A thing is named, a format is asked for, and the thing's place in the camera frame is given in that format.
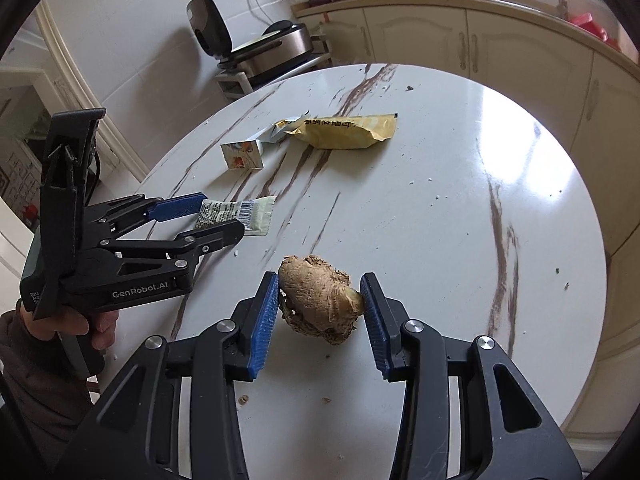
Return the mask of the left hand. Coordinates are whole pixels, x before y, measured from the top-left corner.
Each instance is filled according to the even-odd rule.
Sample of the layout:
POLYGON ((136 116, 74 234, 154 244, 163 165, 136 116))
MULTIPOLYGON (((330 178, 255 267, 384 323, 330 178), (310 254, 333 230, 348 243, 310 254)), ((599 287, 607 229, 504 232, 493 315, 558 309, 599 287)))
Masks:
POLYGON ((118 312, 96 314, 91 321, 72 308, 62 308, 50 318, 36 320, 24 304, 18 303, 23 323, 29 333, 43 341, 51 340, 55 335, 84 336, 91 334, 91 345, 98 351, 110 348, 116 339, 118 312))

